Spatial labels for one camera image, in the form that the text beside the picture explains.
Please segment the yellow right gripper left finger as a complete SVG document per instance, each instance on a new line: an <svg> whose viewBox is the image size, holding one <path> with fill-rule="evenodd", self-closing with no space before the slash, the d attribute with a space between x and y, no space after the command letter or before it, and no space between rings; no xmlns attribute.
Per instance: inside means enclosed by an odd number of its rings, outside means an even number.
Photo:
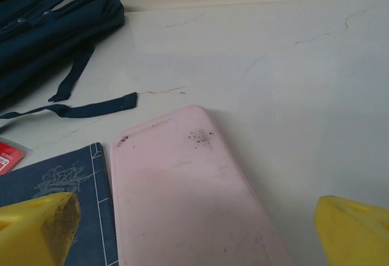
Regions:
<svg viewBox="0 0 389 266"><path fill-rule="evenodd" d="M81 219L75 193L1 207L1 265L63 265Z"/></svg>

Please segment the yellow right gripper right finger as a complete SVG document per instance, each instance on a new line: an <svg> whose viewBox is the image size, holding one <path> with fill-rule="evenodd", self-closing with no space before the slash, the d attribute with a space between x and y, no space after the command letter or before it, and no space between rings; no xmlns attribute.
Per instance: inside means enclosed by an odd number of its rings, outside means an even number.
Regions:
<svg viewBox="0 0 389 266"><path fill-rule="evenodd" d="M321 196L315 227L329 265L388 265L388 210Z"/></svg>

